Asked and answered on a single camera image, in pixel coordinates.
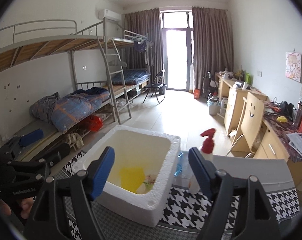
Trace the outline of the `left hand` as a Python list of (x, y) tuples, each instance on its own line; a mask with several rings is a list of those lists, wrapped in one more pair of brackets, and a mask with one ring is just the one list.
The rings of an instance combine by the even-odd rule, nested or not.
[[(34, 204), (34, 199), (26, 198), (26, 199), (18, 200), (17, 203), (22, 209), (20, 216), (22, 217), (22, 219), (27, 219), (30, 216), (31, 209)], [(0, 200), (0, 210), (6, 216), (10, 216), (12, 214), (10, 207), (3, 200)]]

